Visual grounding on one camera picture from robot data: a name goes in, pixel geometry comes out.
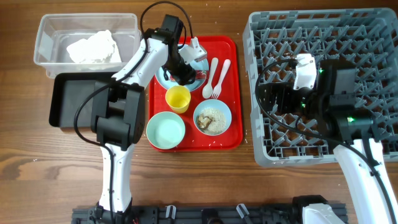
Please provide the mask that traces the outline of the rice and food scraps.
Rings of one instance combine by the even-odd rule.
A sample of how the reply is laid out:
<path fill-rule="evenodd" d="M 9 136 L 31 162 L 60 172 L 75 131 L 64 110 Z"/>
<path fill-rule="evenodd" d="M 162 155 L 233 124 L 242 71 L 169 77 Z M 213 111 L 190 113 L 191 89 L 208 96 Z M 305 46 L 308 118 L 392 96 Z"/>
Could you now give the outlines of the rice and food scraps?
<path fill-rule="evenodd" d="M 219 109 L 206 108 L 196 117 L 196 124 L 205 134 L 217 135 L 226 129 L 226 117 Z"/>

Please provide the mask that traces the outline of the yellow plastic cup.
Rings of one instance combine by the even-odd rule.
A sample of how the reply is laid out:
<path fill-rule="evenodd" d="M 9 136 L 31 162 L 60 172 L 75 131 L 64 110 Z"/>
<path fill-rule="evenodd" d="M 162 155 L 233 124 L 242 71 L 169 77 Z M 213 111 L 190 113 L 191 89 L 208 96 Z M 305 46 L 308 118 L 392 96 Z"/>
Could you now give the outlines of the yellow plastic cup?
<path fill-rule="evenodd" d="M 185 86 L 173 86 L 165 94 L 165 100 L 173 112 L 182 114 L 188 110 L 191 94 Z"/>

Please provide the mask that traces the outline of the light blue rice bowl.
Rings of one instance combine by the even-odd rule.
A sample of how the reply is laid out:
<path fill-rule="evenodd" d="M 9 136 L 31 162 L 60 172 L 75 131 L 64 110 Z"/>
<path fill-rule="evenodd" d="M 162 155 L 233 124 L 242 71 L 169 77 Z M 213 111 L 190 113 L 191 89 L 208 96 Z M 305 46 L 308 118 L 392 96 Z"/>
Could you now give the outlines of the light blue rice bowl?
<path fill-rule="evenodd" d="M 222 111 L 224 113 L 224 115 L 226 117 L 226 129 L 221 134 L 226 132 L 226 130 L 230 127 L 230 125 L 232 123 L 232 113 L 231 113 L 230 108 L 226 105 L 226 103 L 224 103 L 224 102 L 222 102 L 220 100 L 216 100 L 216 99 L 209 99 L 209 100 L 202 101 L 195 108 L 195 110 L 193 112 L 193 121 L 194 121 L 194 124 L 195 124 L 196 128 L 199 130 L 199 128 L 198 128 L 198 126 L 196 124 L 196 117 L 206 108 L 216 108 L 216 109 L 219 109 L 220 111 Z M 206 134 L 206 135 L 207 136 L 218 136 L 220 134 L 217 134 L 217 135 Z"/>

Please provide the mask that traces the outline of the red snack wrapper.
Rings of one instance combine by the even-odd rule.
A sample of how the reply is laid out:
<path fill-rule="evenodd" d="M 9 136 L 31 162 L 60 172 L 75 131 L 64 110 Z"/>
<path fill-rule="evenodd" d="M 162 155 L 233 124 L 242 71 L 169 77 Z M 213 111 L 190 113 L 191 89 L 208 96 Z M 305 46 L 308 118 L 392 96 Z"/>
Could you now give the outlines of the red snack wrapper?
<path fill-rule="evenodd" d="M 206 70 L 196 70 L 195 78 L 197 80 L 205 80 L 206 76 L 207 76 L 207 71 Z"/>

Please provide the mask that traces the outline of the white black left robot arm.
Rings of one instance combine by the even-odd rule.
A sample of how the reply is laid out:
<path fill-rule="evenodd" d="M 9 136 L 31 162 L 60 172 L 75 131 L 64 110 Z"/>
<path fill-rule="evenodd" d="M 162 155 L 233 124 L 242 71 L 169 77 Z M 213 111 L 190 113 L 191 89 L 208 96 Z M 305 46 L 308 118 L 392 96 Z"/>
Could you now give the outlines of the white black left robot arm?
<path fill-rule="evenodd" d="M 78 136 L 78 118 L 87 102 L 92 101 L 91 130 L 93 145 L 103 156 L 103 191 L 85 223 L 136 223 L 130 190 L 131 161 L 134 146 L 145 125 L 145 89 L 159 68 L 169 71 L 181 86 L 195 81 L 196 71 L 190 58 L 182 53 L 181 37 L 192 35 L 192 27 L 172 15 L 165 15 L 162 25 L 143 31 L 139 50 L 108 81 L 97 81 L 95 90 L 76 110 L 73 128 Z"/>

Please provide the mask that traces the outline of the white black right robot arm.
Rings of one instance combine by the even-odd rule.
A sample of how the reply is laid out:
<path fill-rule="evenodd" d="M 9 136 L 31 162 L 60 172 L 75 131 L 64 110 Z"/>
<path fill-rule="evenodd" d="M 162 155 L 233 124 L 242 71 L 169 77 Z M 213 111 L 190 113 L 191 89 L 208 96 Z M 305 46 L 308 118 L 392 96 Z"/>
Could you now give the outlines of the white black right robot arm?
<path fill-rule="evenodd" d="M 356 108 L 356 66 L 315 62 L 310 54 L 270 63 L 258 75 L 254 96 L 262 113 L 289 131 L 324 140 L 339 163 L 360 223 L 397 223 L 397 200 L 386 171 L 376 119 Z M 297 113 L 317 121 L 318 132 L 291 127 L 270 112 Z"/>

